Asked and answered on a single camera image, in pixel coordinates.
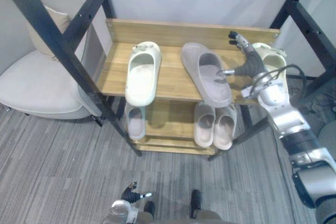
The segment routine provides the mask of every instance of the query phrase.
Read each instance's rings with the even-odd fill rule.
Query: slide sandal
[[[221,150],[228,150],[236,132],[237,111],[233,104],[216,109],[214,145]]]
[[[132,140],[139,140],[146,134],[146,118],[144,107],[134,107],[129,103],[125,105],[128,135]]]
[[[273,71],[278,68],[282,68],[287,65],[285,57],[287,56],[285,51],[281,49],[275,49],[264,43],[254,43],[253,47],[256,49],[257,53],[260,55],[263,63],[268,71]],[[287,80],[286,80],[286,70],[279,75],[279,79],[283,83],[283,88],[288,92]]]
[[[215,108],[231,103],[232,95],[228,82],[216,75],[224,69],[218,55],[202,44],[190,42],[182,47],[181,58],[204,102]]]
[[[200,147],[212,145],[214,140],[215,109],[205,102],[199,102],[194,112],[194,139]]]
[[[160,64],[161,52],[156,43],[145,41],[133,47],[125,88],[130,105],[143,107],[153,102]]]

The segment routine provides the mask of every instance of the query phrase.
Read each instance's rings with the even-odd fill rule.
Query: black cable
[[[256,85],[258,84],[258,82],[259,82],[262,78],[264,78],[265,76],[267,76],[267,75],[269,75],[269,74],[271,74],[271,73],[278,72],[275,76],[271,77],[271,79],[268,80],[268,81],[265,83],[265,84],[267,84],[267,83],[270,82],[271,80],[278,79],[279,76],[280,76],[280,74],[281,74],[283,71],[285,71],[286,69],[288,69],[288,68],[296,68],[296,69],[299,70],[299,72],[300,72],[300,75],[301,75],[301,78],[302,78],[302,90],[301,90],[301,96],[300,96],[300,100],[301,100],[301,99],[302,99],[303,97],[305,97],[305,95],[306,95],[307,78],[306,78],[305,73],[303,73],[302,69],[301,69],[299,66],[295,65],[295,64],[290,64],[290,65],[284,66],[284,67],[282,67],[282,68],[279,68],[279,69],[276,69],[276,70],[273,70],[273,71],[270,71],[270,72],[267,72],[267,73],[263,74],[261,77],[259,77],[259,78],[253,83],[249,95],[251,96],[251,94],[253,93],[253,91],[254,91]]]
[[[280,158],[280,154],[279,154],[279,147],[278,147],[278,143],[277,143],[277,138],[274,136],[274,144],[275,144],[275,149],[277,152],[277,156],[278,156],[278,161],[279,161],[279,165],[280,165],[280,170],[282,173],[282,177],[284,179],[285,185],[286,185],[286,189],[287,189],[287,193],[288,193],[288,197],[289,197],[289,202],[290,202],[290,208],[291,208],[291,212],[292,212],[292,216],[293,216],[293,220],[294,220],[294,224],[296,224],[296,219],[295,219],[295,214],[294,214],[294,208],[293,208],[293,202],[292,202],[292,198],[290,196],[290,190],[289,190],[289,186],[286,182],[286,178],[285,178],[285,173],[284,173],[284,168],[282,166],[282,162],[281,162],[281,158]]]

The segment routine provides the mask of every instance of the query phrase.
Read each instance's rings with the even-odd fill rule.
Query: metal frame
[[[307,86],[306,95],[299,101],[298,104],[298,106],[303,106],[306,102],[311,101],[314,97],[323,93],[327,88],[335,84],[336,48],[326,37],[307,10],[300,4],[299,0],[286,0],[270,28],[279,29],[289,16],[292,17],[296,25],[299,27],[307,42],[312,47],[325,68],[325,73],[315,78],[312,83]],[[248,109],[242,105],[240,107],[242,109],[242,116],[246,131],[233,140],[232,148],[245,142],[269,126],[267,118],[263,118],[258,123],[251,126],[251,116]],[[227,151],[219,150],[214,155],[210,156],[208,160],[211,161]]]
[[[129,138],[117,115],[112,111],[106,98],[90,78],[83,65],[77,59],[75,50],[102,5],[108,18],[115,17],[110,0],[86,0],[67,30],[62,34],[46,11],[41,0],[13,0],[42,40],[55,54],[84,92],[91,98],[119,134],[126,140],[137,156],[141,151]]]

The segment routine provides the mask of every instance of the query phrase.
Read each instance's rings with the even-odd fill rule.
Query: wooden shelf board
[[[113,42],[138,44],[154,41],[159,46],[182,47],[187,42],[198,42],[211,49],[238,50],[229,44],[230,31],[245,36],[251,43],[270,44],[279,35],[279,29],[237,27],[177,22],[153,22],[131,19],[106,19]]]
[[[169,138],[169,137],[145,136],[144,138],[136,140],[134,142],[140,145],[157,145],[157,146],[195,148],[205,150],[205,148],[198,146],[193,138],[179,139],[175,137]]]
[[[154,101],[146,108],[146,135],[193,138],[195,104]]]
[[[98,81],[98,88],[105,95],[124,96],[128,60],[134,44],[117,42],[113,44]],[[159,72],[156,98],[180,101],[201,101],[202,98],[181,62],[181,47],[160,46],[162,63]],[[244,56],[237,50],[214,50],[224,61],[226,68],[235,68],[244,63]],[[227,78],[235,103],[254,104],[244,100],[240,91],[250,83],[248,77]]]
[[[178,148],[167,146],[154,146],[154,145],[138,145],[140,151],[150,152],[170,152],[170,153],[184,153],[184,154],[197,154],[197,155],[213,155],[214,149],[193,149],[193,148]]]

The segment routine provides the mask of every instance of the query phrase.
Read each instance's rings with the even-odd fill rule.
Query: white slipper
[[[130,105],[143,107],[153,102],[160,64],[161,52],[156,43],[145,41],[133,47],[125,88]]]
[[[285,51],[281,49],[272,48],[264,43],[254,43],[253,47],[256,49],[260,55],[263,63],[268,71],[273,71],[278,68],[282,68],[287,65],[285,57],[287,56]],[[279,75],[279,79],[283,83],[283,88],[285,92],[288,92],[286,71],[283,71]]]
[[[233,104],[216,109],[214,145],[221,150],[228,150],[236,132],[237,111]]]
[[[139,140],[146,134],[145,107],[134,107],[129,103],[125,105],[128,135],[133,140]]]
[[[194,139],[200,147],[212,145],[214,140],[215,108],[199,102],[194,112]]]

